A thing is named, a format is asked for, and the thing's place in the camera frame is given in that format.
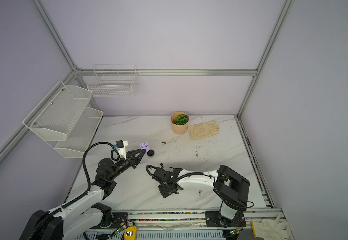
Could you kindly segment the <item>purple earbud charging case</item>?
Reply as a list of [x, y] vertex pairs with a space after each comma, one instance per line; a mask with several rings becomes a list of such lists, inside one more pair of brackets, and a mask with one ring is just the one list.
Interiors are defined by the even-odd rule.
[[149, 143], [145, 142], [145, 143], [141, 143], [140, 144], [140, 149], [145, 149], [147, 152], [151, 149]]

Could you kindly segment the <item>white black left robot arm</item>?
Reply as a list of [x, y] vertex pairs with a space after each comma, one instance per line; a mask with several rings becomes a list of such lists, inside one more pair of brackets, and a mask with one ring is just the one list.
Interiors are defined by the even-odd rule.
[[118, 160], [100, 160], [94, 181], [90, 180], [86, 157], [92, 148], [107, 145], [116, 153], [120, 148], [108, 142], [91, 145], [83, 154], [82, 167], [87, 180], [87, 189], [72, 200], [49, 211], [36, 211], [29, 219], [21, 240], [72, 240], [88, 229], [103, 222], [111, 222], [111, 208], [101, 204], [115, 189], [115, 179], [129, 168], [136, 169], [146, 149], [128, 151]]

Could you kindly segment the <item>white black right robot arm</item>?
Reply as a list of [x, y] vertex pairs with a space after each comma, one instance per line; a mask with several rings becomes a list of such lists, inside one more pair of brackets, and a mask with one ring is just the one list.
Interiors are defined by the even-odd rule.
[[146, 171], [159, 183], [163, 198], [183, 190], [213, 190], [222, 201], [219, 208], [222, 220], [231, 222], [238, 212], [254, 206], [254, 203], [248, 205], [250, 181], [228, 166], [220, 166], [210, 172], [192, 172], [182, 168], [148, 165]]

